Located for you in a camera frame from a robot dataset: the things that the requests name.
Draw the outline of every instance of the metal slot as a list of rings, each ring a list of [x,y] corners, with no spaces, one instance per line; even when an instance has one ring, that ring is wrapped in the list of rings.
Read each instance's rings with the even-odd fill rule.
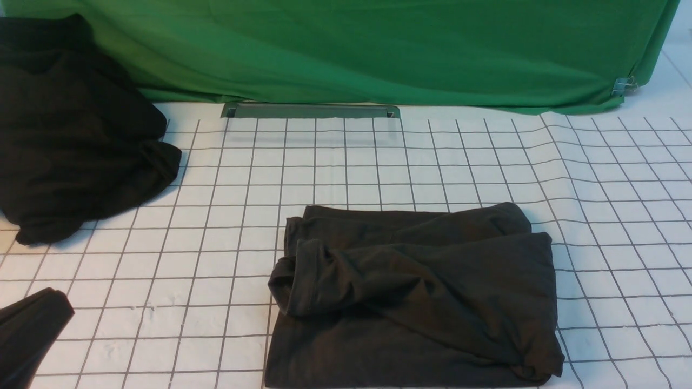
[[[400,118],[399,108],[385,105],[309,105],[229,102],[224,118]]]

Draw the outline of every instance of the folded black shirt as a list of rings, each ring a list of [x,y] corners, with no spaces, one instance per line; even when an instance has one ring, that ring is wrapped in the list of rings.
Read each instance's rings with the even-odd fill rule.
[[[308,207],[269,281],[270,388],[522,387],[561,375],[551,239],[514,204]]]

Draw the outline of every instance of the clothing pile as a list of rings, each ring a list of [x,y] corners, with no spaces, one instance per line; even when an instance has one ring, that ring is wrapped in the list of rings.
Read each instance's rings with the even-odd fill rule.
[[[524,387],[560,376],[551,238],[512,203],[308,206],[269,280],[269,388]]]
[[[175,180],[165,116],[84,18],[0,18],[0,210],[21,244],[70,237]]]

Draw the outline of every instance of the white grid paper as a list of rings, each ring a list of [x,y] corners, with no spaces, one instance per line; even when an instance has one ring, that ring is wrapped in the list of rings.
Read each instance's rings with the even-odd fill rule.
[[[261,388],[286,217],[501,201],[554,239],[547,387],[689,385],[689,118],[178,120],[165,141],[184,168],[147,205],[52,246],[0,224],[0,306],[54,287],[76,311],[34,389]]]

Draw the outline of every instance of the green cloth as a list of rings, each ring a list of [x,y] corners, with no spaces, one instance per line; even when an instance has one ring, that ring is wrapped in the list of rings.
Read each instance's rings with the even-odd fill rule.
[[[680,0],[0,0],[80,13],[152,100],[585,114],[646,83]]]

